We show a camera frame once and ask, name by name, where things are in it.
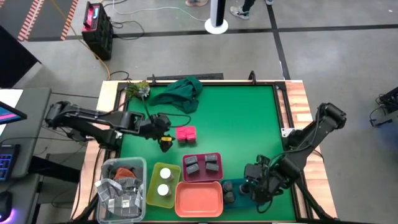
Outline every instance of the wooden table edge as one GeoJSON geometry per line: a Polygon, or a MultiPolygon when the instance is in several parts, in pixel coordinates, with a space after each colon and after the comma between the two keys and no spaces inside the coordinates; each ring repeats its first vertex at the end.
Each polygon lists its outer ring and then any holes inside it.
{"type": "MultiPolygon", "coordinates": [[[[104,81],[101,86],[101,91],[99,93],[97,110],[101,111],[111,111],[114,108],[116,94],[118,91],[119,83],[137,83],[141,80],[133,80],[133,81],[104,81]]],[[[176,80],[157,80],[157,83],[172,83],[176,82],[176,80]]],[[[251,83],[252,80],[201,80],[203,83],[251,83]]],[[[290,110],[292,111],[292,117],[294,121],[295,128],[304,128],[312,121],[312,116],[310,112],[310,107],[308,105],[307,95],[305,93],[305,88],[302,80],[257,80],[257,82],[285,82],[287,88],[287,96],[289,99],[290,110]]],[[[287,115],[286,109],[284,105],[283,98],[281,97],[280,92],[278,92],[278,97],[280,101],[280,108],[282,111],[283,122],[285,127],[288,127],[287,124],[287,115]]],[[[75,216],[71,218],[75,218],[79,216],[79,214],[84,210],[84,208],[88,205],[89,195],[91,189],[91,183],[93,181],[93,173],[94,173],[94,163],[98,153],[98,143],[95,141],[91,141],[88,143],[85,160],[83,163],[83,167],[81,169],[81,192],[78,208],[76,210],[75,216]]],[[[99,152],[99,160],[96,166],[96,175],[95,181],[100,179],[100,170],[103,164],[104,150],[100,150],[99,152]]],[[[314,198],[318,201],[318,203],[323,207],[323,209],[331,216],[336,217],[336,210],[333,203],[333,199],[330,192],[330,186],[328,183],[328,179],[326,176],[325,166],[323,165],[323,161],[320,157],[315,154],[312,154],[307,160],[307,166],[304,170],[308,189],[313,194],[314,198]]],[[[73,204],[72,212],[75,210],[77,205],[79,188],[76,190],[75,201],[73,204]]],[[[297,190],[297,198],[298,204],[300,207],[300,213],[303,218],[306,218],[307,215],[305,213],[305,205],[303,202],[302,194],[299,190],[297,190]]],[[[93,188],[91,197],[94,197],[96,194],[96,190],[93,188]]]]}

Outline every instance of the gray container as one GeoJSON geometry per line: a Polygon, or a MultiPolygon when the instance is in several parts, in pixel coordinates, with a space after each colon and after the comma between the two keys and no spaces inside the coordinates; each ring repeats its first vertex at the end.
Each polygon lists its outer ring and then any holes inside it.
{"type": "Polygon", "coordinates": [[[144,185],[142,190],[142,213],[137,218],[120,217],[102,206],[102,202],[98,202],[97,206],[97,216],[96,219],[100,224],[125,224],[125,223],[135,223],[141,221],[145,217],[146,212],[146,195],[147,195],[147,162],[142,157],[129,157],[129,158],[119,158],[119,159],[108,159],[103,165],[125,165],[125,166],[141,166],[142,167],[142,184],[144,185]]]}

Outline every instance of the computer monitor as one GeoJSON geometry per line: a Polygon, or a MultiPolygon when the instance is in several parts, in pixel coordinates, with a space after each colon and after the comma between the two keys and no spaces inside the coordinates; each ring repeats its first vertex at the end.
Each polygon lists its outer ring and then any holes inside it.
{"type": "Polygon", "coordinates": [[[0,124],[7,124],[26,119],[26,114],[0,101],[0,124]]]}

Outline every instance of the gray floor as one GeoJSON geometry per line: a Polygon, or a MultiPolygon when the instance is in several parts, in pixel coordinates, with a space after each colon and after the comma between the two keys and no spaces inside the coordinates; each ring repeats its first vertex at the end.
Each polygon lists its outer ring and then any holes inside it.
{"type": "MultiPolygon", "coordinates": [[[[242,3],[227,0],[227,5],[242,3]]],[[[78,4],[73,26],[81,29],[86,2],[78,4]]],[[[208,6],[189,9],[183,0],[129,0],[120,11],[146,7],[178,6],[199,18],[208,6]]],[[[203,30],[203,23],[177,11],[138,12],[131,16],[107,12],[115,21],[135,19],[146,32],[203,30]]],[[[352,26],[394,24],[398,2],[393,0],[275,0],[278,27],[352,26]]],[[[248,21],[226,19],[232,28],[270,28],[263,1],[257,1],[248,21]]],[[[126,26],[120,33],[139,32],[126,26]]],[[[326,172],[338,216],[342,220],[396,223],[398,213],[398,142],[395,125],[372,128],[369,113],[375,97],[398,84],[398,30],[356,30],[280,33],[292,79],[303,80],[313,113],[321,102],[332,102],[347,112],[342,130],[322,144],[326,172]]],[[[26,87],[49,86],[56,92],[98,96],[106,79],[101,64],[76,40],[24,42],[44,68],[26,87]]],[[[155,75],[224,73],[225,79],[247,78],[250,70],[261,79],[282,79],[272,34],[193,35],[146,37],[134,41],[114,39],[111,71],[125,70],[135,80],[155,75]]],[[[69,100],[95,108],[96,99],[52,95],[51,103],[69,100]]],[[[79,145],[40,141],[37,152],[74,152],[79,145]]],[[[70,210],[46,207],[41,223],[65,221],[70,210]]]]}

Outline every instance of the green table surface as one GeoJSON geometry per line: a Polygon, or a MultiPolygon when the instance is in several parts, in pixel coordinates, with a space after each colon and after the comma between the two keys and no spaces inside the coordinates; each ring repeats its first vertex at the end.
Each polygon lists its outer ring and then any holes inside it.
{"type": "MultiPolygon", "coordinates": [[[[165,87],[152,87],[151,98],[162,93],[165,87]]],[[[219,152],[223,161],[224,179],[243,178],[247,163],[256,161],[258,154],[272,157],[283,151],[280,127],[271,86],[204,86],[198,97],[199,107],[190,114],[189,126],[197,129],[195,146],[180,146],[175,141],[166,153],[156,141],[125,135],[121,157],[143,157],[147,161],[148,183],[156,162],[182,166],[186,154],[219,152]]],[[[144,113],[144,105],[134,98],[128,111],[144,113]]],[[[182,114],[172,105],[148,106],[149,113],[182,114]]],[[[187,122],[186,117],[169,116],[172,125],[187,122]]],[[[172,128],[169,134],[175,136],[172,128]]],[[[274,198],[268,212],[257,213],[256,208],[224,211],[217,218],[180,218],[174,208],[147,205],[144,221],[294,221],[294,207],[290,190],[274,198]]]]}

